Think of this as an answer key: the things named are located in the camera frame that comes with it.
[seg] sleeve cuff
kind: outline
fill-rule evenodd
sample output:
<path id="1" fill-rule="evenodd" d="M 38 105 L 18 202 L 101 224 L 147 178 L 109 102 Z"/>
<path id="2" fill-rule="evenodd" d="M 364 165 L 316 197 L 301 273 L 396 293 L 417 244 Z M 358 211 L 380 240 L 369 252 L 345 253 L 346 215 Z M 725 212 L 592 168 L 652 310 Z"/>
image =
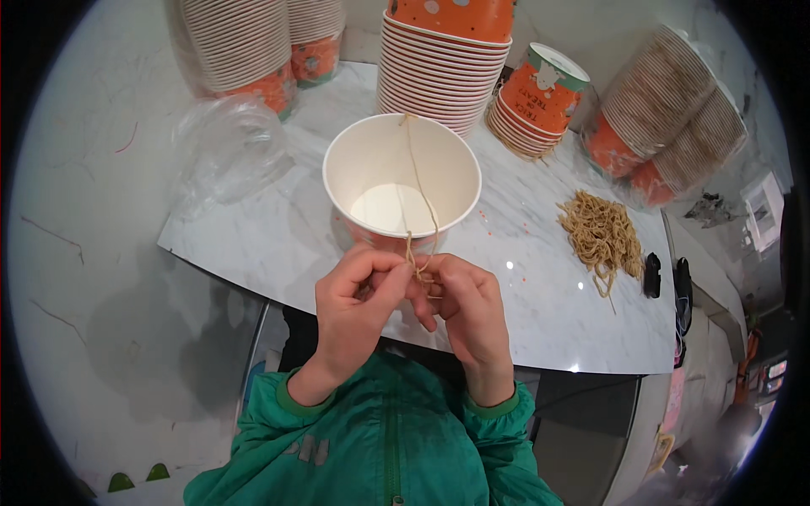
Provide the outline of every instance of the sleeve cuff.
<path id="1" fill-rule="evenodd" d="M 485 420 L 496 419 L 503 415 L 508 415 L 511 413 L 514 408 L 518 406 L 520 403 L 520 397 L 518 396 L 518 384 L 516 383 L 514 386 L 514 393 L 512 397 L 506 399 L 501 404 L 492 407 L 482 407 L 475 404 L 475 401 L 472 400 L 470 397 L 469 392 L 465 394 L 465 403 L 467 404 L 467 409 L 478 415 L 480 418 Z"/>
<path id="2" fill-rule="evenodd" d="M 294 368 L 284 377 L 283 380 L 279 382 L 279 386 L 275 389 L 275 399 L 279 403 L 279 406 L 288 413 L 291 413 L 295 416 L 300 416 L 301 418 L 306 418 L 309 416 L 315 416 L 321 414 L 327 407 L 332 404 L 332 401 L 335 399 L 335 392 L 329 394 L 329 397 L 326 398 L 324 402 L 317 404 L 316 406 L 302 406 L 301 404 L 292 400 L 290 397 L 290 393 L 287 390 L 287 381 L 289 381 L 292 376 L 301 369 L 300 367 Z"/>

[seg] marble table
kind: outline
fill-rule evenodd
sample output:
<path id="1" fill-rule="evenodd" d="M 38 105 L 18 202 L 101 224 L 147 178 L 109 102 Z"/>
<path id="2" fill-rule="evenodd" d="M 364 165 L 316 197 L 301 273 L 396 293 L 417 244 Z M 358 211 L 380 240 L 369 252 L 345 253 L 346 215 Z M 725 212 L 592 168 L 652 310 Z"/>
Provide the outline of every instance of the marble table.
<path id="1" fill-rule="evenodd" d="M 314 313 L 315 282 L 343 254 L 347 237 L 326 195 L 323 156 L 344 128 L 374 110 L 377 67 L 341 62 L 335 79 L 301 91 L 285 122 L 296 167 L 253 197 L 184 222 L 169 216 L 158 245 L 223 279 Z M 620 200 L 600 183 L 569 134 L 545 162 L 523 162 L 482 125 L 467 140 L 483 174 L 475 211 L 450 230 L 442 252 L 498 277 L 515 364 L 581 372 L 657 374 L 672 370 L 675 296 L 662 271 L 661 296 L 621 272 L 612 301 L 599 296 L 556 221 L 576 189 Z M 660 213 L 628 209 L 645 253 L 669 266 Z M 450 351 L 446 330 L 430 334 L 407 303 L 383 335 Z"/>

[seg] string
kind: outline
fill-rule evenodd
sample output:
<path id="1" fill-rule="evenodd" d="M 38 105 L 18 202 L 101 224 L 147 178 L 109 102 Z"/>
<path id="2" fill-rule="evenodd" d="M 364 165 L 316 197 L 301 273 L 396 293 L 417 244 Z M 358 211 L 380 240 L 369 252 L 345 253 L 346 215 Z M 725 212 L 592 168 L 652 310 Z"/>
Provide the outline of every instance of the string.
<path id="1" fill-rule="evenodd" d="M 422 283 L 423 288 L 424 288 L 424 285 L 426 283 L 433 283 L 432 279 L 423 279 L 422 278 L 422 272 L 425 269 L 428 268 L 428 264 L 433 259 L 433 255 L 436 254 L 436 247 L 438 246 L 438 243 L 439 243 L 439 223 L 436 221 L 436 215 L 433 213 L 433 208 L 431 207 L 430 202 L 428 202 L 427 195 L 424 194 L 424 190 L 422 189 L 422 181 L 420 181 L 420 179 L 419 179 L 419 170 L 416 168 L 416 158 L 413 155 L 413 144 L 411 142 L 411 122 L 410 122 L 410 118 L 412 118 L 412 117 L 417 117 L 417 116 L 414 116 L 413 114 L 410 114 L 410 113 L 405 113 L 405 117 L 399 123 L 399 125 L 402 126 L 403 123 L 405 124 L 405 131 L 407 132 L 407 149 L 408 149 L 408 153 L 411 156 L 411 163 L 413 164 L 413 173 L 414 173 L 414 175 L 416 175 L 416 185 L 419 187 L 419 193 L 422 194 L 422 198 L 424 199 L 424 204 L 428 207 L 428 211 L 430 211 L 430 219 L 433 221 L 434 234 L 433 234 L 433 248 L 430 251 L 430 256 L 428 257 L 428 261 L 425 262 L 423 266 L 417 267 L 416 266 L 416 258 L 414 257 L 413 249 L 411 248 L 411 242 L 413 240 L 413 234 L 411 233 L 410 230 L 407 231 L 407 242 L 405 244 L 405 260 L 409 264 L 411 264 L 413 266 L 414 270 L 416 271 L 416 274 L 415 274 L 416 280 L 419 281 L 420 283 Z M 428 295 L 428 298 L 429 299 L 439 299 L 440 297 L 433 297 L 433 296 Z"/>

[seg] green jacket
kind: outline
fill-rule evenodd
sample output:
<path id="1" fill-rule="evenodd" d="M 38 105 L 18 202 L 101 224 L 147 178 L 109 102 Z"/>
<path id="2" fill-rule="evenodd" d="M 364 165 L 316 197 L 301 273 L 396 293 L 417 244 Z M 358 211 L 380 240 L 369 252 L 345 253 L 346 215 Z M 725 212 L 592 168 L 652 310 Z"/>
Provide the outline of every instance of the green jacket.
<path id="1" fill-rule="evenodd" d="M 554 504 L 526 438 L 534 410 L 515 395 L 491 408 L 416 362 L 375 353 L 321 405 L 290 398 L 287 379 L 255 377 L 231 460 L 183 499 L 207 504 Z"/>

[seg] black clip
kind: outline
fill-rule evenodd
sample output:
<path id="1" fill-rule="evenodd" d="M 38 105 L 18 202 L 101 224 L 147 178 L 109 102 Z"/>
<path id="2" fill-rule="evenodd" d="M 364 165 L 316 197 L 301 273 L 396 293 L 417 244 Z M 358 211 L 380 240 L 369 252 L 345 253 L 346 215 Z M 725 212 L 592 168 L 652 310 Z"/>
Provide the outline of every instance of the black clip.
<path id="1" fill-rule="evenodd" d="M 647 255 L 646 268 L 644 269 L 644 295 L 652 299 L 661 296 L 661 261 L 655 253 Z"/>

